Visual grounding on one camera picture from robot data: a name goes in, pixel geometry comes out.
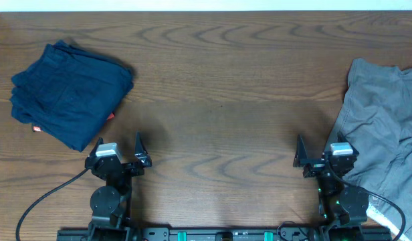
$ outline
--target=wooden table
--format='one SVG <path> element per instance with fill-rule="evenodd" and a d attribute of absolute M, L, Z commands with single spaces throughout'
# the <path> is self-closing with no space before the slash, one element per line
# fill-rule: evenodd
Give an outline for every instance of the wooden table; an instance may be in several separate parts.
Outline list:
<path fill-rule="evenodd" d="M 133 182 L 143 226 L 315 222 L 316 181 L 292 167 L 296 135 L 320 152 L 354 58 L 412 66 L 412 12 L 0 13 L 0 240 L 14 240 L 25 209 L 83 170 L 92 148 L 11 118 L 12 75 L 59 39 L 136 68 L 98 137 L 131 157 L 142 133 L 154 165 Z M 86 227 L 101 185 L 89 172 L 45 199 L 22 240 Z"/>

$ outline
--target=table surface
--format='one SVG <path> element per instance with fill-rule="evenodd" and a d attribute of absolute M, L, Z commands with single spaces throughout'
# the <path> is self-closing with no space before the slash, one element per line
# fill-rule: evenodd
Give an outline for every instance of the table surface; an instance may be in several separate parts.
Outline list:
<path fill-rule="evenodd" d="M 134 89 L 98 133 L 153 160 L 133 181 L 141 226 L 278 226 L 318 220 L 314 179 L 292 167 L 296 136 L 319 154 L 354 58 L 412 66 L 412 12 L 0 13 L 0 240 L 83 153 L 11 118 L 12 75 L 59 39 L 134 67 Z M 86 227 L 90 172 L 42 201 L 22 240 Z"/>

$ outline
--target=gray cloth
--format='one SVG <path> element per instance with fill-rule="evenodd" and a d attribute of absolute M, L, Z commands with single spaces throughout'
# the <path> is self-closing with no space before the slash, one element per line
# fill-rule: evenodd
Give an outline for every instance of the gray cloth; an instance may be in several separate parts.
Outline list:
<path fill-rule="evenodd" d="M 346 136 L 360 155 L 344 179 L 395 202 L 405 213 L 405 235 L 412 240 L 412 69 L 356 59 L 348 86 L 326 149 L 338 131 Z M 401 226 L 389 204 L 372 197 L 370 204 Z"/>

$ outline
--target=black metal frame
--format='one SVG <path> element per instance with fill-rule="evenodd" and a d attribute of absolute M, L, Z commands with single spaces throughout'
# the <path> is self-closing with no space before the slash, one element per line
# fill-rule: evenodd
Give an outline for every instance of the black metal frame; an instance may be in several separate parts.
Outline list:
<path fill-rule="evenodd" d="M 339 133 L 338 141 L 347 140 Z M 152 165 L 139 134 L 136 134 L 137 161 L 121 164 L 117 157 L 97 157 L 99 138 L 89 157 L 86 168 L 106 181 L 90 199 L 93 210 L 88 230 L 60 230 L 57 241 L 339 241 L 339 240 L 391 240 L 387 228 L 362 228 L 367 220 L 368 194 L 356 187 L 345 187 L 335 180 L 325 165 L 342 177 L 353 168 L 358 151 L 353 147 L 350 155 L 324 152 L 319 159 L 309 159 L 301 136 L 298 136 L 294 167 L 303 167 L 304 177 L 315 177 L 319 183 L 319 212 L 324 221 L 317 226 L 284 222 L 273 229 L 139 229 L 130 219 L 131 179 L 144 174 Z"/>

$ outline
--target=white strip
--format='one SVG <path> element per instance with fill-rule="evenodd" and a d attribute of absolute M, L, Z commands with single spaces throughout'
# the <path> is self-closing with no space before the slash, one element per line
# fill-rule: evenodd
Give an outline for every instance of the white strip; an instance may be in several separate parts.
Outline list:
<path fill-rule="evenodd" d="M 412 0 L 0 0 L 0 11 L 412 10 Z"/>
<path fill-rule="evenodd" d="M 397 235 L 399 233 L 399 228 L 393 225 L 390 220 L 388 220 L 380 211 L 374 208 L 374 206 L 372 206 L 371 204 L 368 205 L 367 215 L 380 225 L 388 227 L 388 229 L 390 229 L 394 235 Z M 400 240 L 410 241 L 410 239 L 406 237 L 406 235 L 404 234 L 402 234 Z"/>

